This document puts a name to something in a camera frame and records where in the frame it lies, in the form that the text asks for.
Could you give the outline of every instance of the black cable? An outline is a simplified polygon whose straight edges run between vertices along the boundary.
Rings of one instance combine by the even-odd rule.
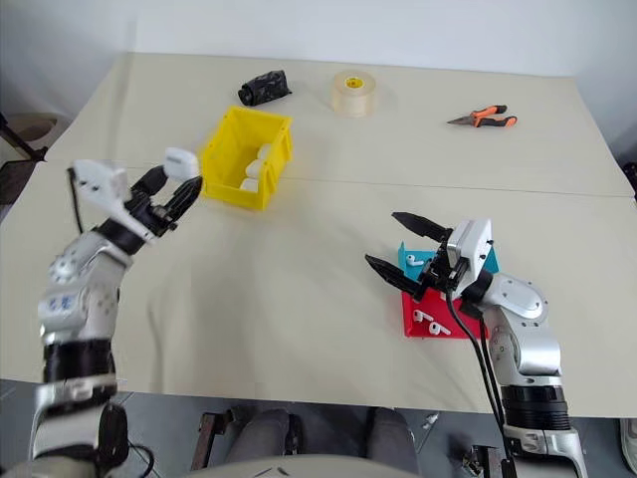
[[[143,471],[143,473],[139,475],[139,478],[145,478],[146,476],[150,475],[150,473],[152,472],[152,469],[155,466],[155,454],[152,452],[150,448],[140,443],[128,442],[128,445],[130,446],[130,448],[145,452],[146,455],[148,456],[148,466],[146,466],[146,469]]]
[[[73,200],[73,212],[76,216],[76,224],[80,234],[84,233],[84,226],[82,225],[82,218],[80,217],[80,206],[78,204],[78,191],[76,190],[76,172],[72,167],[67,169],[69,175],[69,187],[71,188],[71,199]]]
[[[483,352],[485,353],[483,355],[481,352],[480,346],[478,346],[478,341],[476,340],[474,335],[471,333],[471,331],[467,328],[467,326],[462,321],[462,319],[460,319],[460,316],[458,316],[458,313],[456,312],[456,309],[454,308],[454,304],[451,300],[452,293],[453,291],[451,289],[448,289],[447,292],[445,293],[447,309],[449,309],[449,313],[453,316],[454,320],[456,321],[456,324],[458,324],[458,326],[460,326],[460,328],[464,331],[464,333],[469,338],[471,345],[474,348],[474,352],[476,353],[476,358],[478,359],[478,364],[480,365],[482,380],[485,384],[485,389],[487,390],[489,403],[491,404],[491,410],[494,414],[494,418],[496,419],[496,422],[498,423],[498,428],[500,429],[500,433],[502,435],[502,441],[505,448],[505,454],[507,455],[507,460],[509,461],[509,464],[513,467],[515,466],[513,461],[513,455],[509,448],[509,444],[507,443],[507,439],[505,438],[505,429],[504,429],[505,417],[504,417],[504,412],[502,410],[502,403],[500,401],[500,394],[498,392],[498,384],[496,383],[496,378],[493,373],[493,368],[491,367],[491,363],[489,362],[490,358],[489,358],[489,351],[487,349],[487,340],[485,337],[486,334],[485,334],[484,319],[482,319],[480,323],[480,339],[483,344]]]
[[[453,294],[453,291],[450,289],[448,289],[447,292],[445,293],[447,309],[449,309],[449,313],[452,315],[452,317],[456,321],[456,324],[458,324],[458,326],[467,335],[467,337],[469,338],[469,341],[471,342],[471,345],[474,348],[474,352],[476,353],[476,358],[478,359],[478,365],[480,366],[480,371],[482,372],[482,380],[485,384],[485,389],[487,390],[487,397],[489,398],[489,404],[491,405],[491,410],[494,414],[494,418],[498,422],[498,428],[500,429],[500,432],[503,433],[503,437],[504,437],[503,423],[500,420],[500,415],[498,414],[498,407],[496,406],[496,401],[492,395],[491,387],[489,385],[487,367],[485,366],[485,359],[482,357],[482,353],[480,352],[480,346],[478,345],[478,341],[476,340],[474,335],[471,333],[471,331],[467,328],[465,323],[462,322],[462,320],[456,313],[456,309],[454,308],[454,304],[451,300],[452,294]]]

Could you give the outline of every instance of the yellow plastic bin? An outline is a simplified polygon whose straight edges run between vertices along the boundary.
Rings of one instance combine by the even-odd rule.
[[[203,195],[264,210],[288,161],[292,159],[292,118],[230,107],[208,143],[199,151]],[[259,148],[270,144],[259,175],[258,192],[239,189],[246,167]]]

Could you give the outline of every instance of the white earbud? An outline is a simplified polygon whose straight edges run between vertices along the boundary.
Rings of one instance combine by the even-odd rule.
[[[432,322],[431,324],[429,324],[429,334],[432,334],[434,336],[438,336],[441,332],[445,336],[451,336],[451,332],[449,331],[449,329],[441,326],[437,322]]]
[[[407,255],[407,265],[411,267],[422,266],[425,264],[425,261],[417,261],[416,256],[413,254]]]
[[[259,179],[261,175],[261,169],[263,169],[263,163],[270,154],[271,144],[263,144],[259,150],[257,151],[257,159],[252,161],[246,167],[246,176],[252,177],[253,179]]]
[[[424,320],[427,320],[428,322],[433,322],[434,318],[431,317],[429,314],[425,314],[422,311],[414,311],[414,322],[422,322]]]

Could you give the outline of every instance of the person's leg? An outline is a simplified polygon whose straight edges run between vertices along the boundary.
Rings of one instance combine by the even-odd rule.
[[[241,430],[226,463],[285,455],[289,428],[290,416],[285,410],[259,413]]]
[[[367,437],[367,458],[393,468],[419,474],[414,438],[397,411],[376,408]]]

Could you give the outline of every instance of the masking tape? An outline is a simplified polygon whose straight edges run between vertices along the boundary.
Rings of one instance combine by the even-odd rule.
[[[366,117],[374,109],[376,81],[365,72],[348,70],[334,77],[331,87],[331,107],[340,115]]]

